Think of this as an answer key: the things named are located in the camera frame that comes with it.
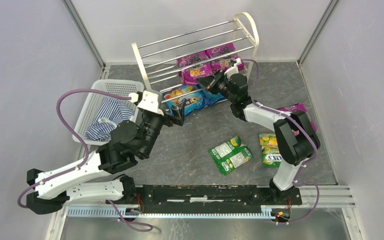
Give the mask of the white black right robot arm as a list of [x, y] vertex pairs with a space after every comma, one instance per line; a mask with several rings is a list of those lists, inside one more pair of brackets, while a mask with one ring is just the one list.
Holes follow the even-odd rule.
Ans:
[[227, 76], [220, 70], [197, 82], [205, 91], [227, 99], [236, 118], [274, 132], [282, 160], [269, 188], [277, 198], [291, 193], [301, 168], [316, 157], [321, 146], [308, 115], [301, 110], [280, 111], [255, 101], [249, 94], [247, 77], [239, 73]]

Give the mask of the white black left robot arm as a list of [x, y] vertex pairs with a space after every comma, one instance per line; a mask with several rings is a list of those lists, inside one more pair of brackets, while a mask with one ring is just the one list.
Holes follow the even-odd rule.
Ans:
[[93, 182], [132, 168], [138, 160], [148, 159], [163, 126], [182, 126], [185, 105], [173, 105], [172, 115], [142, 111], [142, 122], [126, 120], [110, 133], [110, 141], [98, 147], [85, 159], [52, 171], [30, 169], [26, 182], [33, 188], [25, 206], [38, 215], [59, 211], [64, 206], [82, 202], [110, 201], [130, 203], [137, 195], [133, 178]]

